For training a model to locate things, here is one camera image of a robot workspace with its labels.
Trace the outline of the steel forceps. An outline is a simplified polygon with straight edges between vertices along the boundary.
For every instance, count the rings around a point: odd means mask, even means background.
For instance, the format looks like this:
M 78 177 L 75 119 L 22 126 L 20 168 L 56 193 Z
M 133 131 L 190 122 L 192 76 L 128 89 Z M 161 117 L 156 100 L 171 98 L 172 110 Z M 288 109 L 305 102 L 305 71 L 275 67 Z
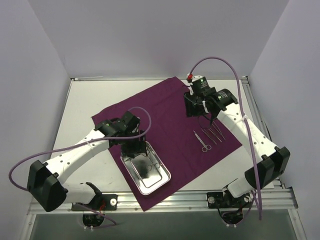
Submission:
M 215 122 L 213 122 L 212 123 L 212 126 L 216 129 L 216 131 L 221 135 L 221 137 L 225 140 L 225 137 L 223 136 L 223 134 L 222 134 L 222 131 L 220 130 L 220 128 L 218 127 L 218 125 L 215 123 Z
M 215 140 L 202 128 L 201 131 L 215 144 L 217 145 L 217 143 L 215 142 Z
M 217 130 L 216 130 L 213 126 L 209 127 L 209 128 L 208 128 L 208 131 L 209 131 L 215 138 L 217 138 L 217 140 L 218 140 L 219 142 L 222 142 L 222 140 L 223 140 L 222 136 L 217 132 Z

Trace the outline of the steel instrument tray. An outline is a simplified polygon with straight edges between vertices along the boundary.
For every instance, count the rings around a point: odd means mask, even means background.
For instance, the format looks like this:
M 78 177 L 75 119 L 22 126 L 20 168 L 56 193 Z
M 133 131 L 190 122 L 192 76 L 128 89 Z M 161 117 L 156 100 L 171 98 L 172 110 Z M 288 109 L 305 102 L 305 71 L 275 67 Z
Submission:
M 135 158 L 120 157 L 130 178 L 138 191 L 150 195 L 171 180 L 171 173 L 149 142 L 146 142 L 146 156 L 140 154 Z M 147 170 L 147 166 L 159 163 L 159 169 Z

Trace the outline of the purple surgical cloth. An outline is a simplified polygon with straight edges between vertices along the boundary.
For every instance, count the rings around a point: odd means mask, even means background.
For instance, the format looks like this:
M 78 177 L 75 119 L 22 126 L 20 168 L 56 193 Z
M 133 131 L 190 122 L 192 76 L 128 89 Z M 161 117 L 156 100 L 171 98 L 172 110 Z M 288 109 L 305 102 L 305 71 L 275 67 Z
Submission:
M 219 122 L 217 125 L 225 140 L 213 146 L 212 150 L 202 152 L 196 135 L 202 140 L 206 135 L 201 131 L 197 118 L 186 115 L 185 92 L 187 87 L 182 81 L 177 77 L 168 78 L 92 116 L 93 123 L 97 125 L 120 118 L 125 111 L 130 111 L 140 117 L 143 130 L 150 127 L 146 140 L 171 174 L 170 181 L 151 194 L 142 195 L 138 190 L 120 159 L 120 147 L 114 146 L 109 150 L 143 211 L 160 203 L 242 146 Z

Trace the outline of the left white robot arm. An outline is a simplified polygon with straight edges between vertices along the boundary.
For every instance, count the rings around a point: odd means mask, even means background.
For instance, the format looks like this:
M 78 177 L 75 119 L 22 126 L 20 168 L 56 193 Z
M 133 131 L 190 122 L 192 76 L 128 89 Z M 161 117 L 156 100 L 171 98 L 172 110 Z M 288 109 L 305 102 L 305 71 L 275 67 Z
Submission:
M 63 203 L 82 204 L 95 210 L 104 201 L 102 191 L 84 181 L 67 184 L 67 179 L 82 165 L 113 146 L 120 145 L 125 155 L 146 153 L 145 131 L 140 118 L 126 111 L 121 118 L 105 120 L 95 126 L 77 144 L 61 150 L 61 154 L 44 163 L 39 160 L 29 168 L 27 190 L 46 212 Z

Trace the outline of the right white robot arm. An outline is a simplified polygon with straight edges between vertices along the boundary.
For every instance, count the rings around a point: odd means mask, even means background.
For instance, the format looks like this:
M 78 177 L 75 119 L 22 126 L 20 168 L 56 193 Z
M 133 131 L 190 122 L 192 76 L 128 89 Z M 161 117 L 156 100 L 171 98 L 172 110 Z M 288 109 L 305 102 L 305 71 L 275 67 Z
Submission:
M 187 82 L 189 91 L 184 93 L 187 116 L 211 114 L 211 120 L 219 120 L 252 157 L 253 167 L 224 188 L 222 200 L 225 205 L 234 206 L 240 197 L 263 189 L 284 173 L 290 151 L 270 141 L 242 112 L 242 105 L 228 89 L 217 91 L 201 75 L 191 76 Z

